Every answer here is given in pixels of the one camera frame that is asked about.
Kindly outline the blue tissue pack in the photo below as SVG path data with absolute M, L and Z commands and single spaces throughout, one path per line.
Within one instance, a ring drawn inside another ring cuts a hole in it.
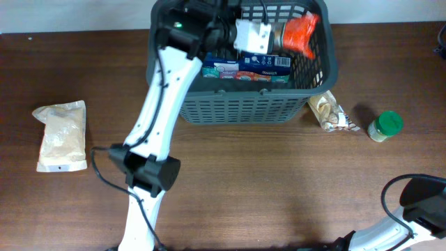
M 291 74 L 291 58 L 245 53 L 238 59 L 231 60 L 209 54 L 202 65 L 201 74 L 206 78 L 284 84 Z

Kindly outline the orange spaghetti packet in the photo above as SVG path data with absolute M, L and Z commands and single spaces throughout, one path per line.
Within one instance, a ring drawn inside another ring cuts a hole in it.
M 300 52 L 308 59 L 315 59 L 309 41 L 319 21 L 318 15 L 310 13 L 285 23 L 274 23 L 272 25 L 272 50 Z

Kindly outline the grey plastic shopping basket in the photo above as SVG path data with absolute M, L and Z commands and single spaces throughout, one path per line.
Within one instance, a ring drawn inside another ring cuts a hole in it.
M 283 84 L 205 78 L 197 66 L 186 70 L 182 63 L 189 59 L 170 50 L 161 56 L 164 69 L 164 101 L 180 101 L 172 112 L 196 124 L 283 123 L 292 119 L 312 97 L 333 87 L 338 78 L 338 65 L 328 9 L 324 1 L 223 1 L 219 17 L 225 26 L 236 18 L 259 24 L 264 13 L 269 23 L 284 24 L 305 14 L 318 15 L 309 45 L 316 53 L 314 60 L 301 53 L 279 49 L 291 59 L 291 78 Z

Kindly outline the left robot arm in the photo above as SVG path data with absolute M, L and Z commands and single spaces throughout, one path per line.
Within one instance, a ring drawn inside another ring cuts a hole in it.
M 169 156 L 174 126 L 207 53 L 231 46 L 236 28 L 226 1 L 157 1 L 151 11 L 146 80 L 149 90 L 134 128 L 106 149 L 125 174 L 129 197 L 117 250 L 164 250 L 155 233 L 162 198 L 180 160 Z

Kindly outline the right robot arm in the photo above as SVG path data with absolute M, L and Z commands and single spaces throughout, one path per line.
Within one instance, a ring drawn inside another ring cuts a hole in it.
M 399 207 L 391 212 L 385 196 L 396 182 L 408 180 Z M 410 246 L 445 237 L 445 179 L 427 174 L 404 174 L 382 189 L 380 202 L 386 217 L 363 230 L 338 238 L 326 250 L 405 250 Z

